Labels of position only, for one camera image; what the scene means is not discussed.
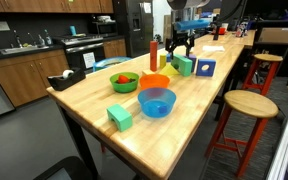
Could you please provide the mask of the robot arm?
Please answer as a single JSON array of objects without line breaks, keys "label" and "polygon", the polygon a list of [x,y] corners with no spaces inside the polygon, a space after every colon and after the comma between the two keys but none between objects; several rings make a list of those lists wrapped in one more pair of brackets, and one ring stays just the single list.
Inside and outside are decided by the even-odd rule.
[{"label": "robot arm", "polygon": [[185,47],[185,55],[195,46],[196,29],[205,29],[209,26],[219,28],[230,19],[242,6],[245,0],[226,0],[232,8],[227,12],[220,12],[215,21],[196,19],[195,11],[209,4],[212,0],[167,0],[171,8],[171,37],[166,39],[165,50],[174,59],[174,51],[177,47]]}]

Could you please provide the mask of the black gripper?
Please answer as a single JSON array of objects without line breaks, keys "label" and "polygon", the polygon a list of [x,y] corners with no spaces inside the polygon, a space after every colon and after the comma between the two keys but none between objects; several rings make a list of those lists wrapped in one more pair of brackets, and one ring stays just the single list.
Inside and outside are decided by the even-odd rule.
[{"label": "black gripper", "polygon": [[171,41],[165,43],[165,50],[168,52],[170,61],[173,60],[173,48],[182,45],[186,47],[186,57],[189,57],[191,48],[195,46],[195,37],[186,32],[174,31]]}]

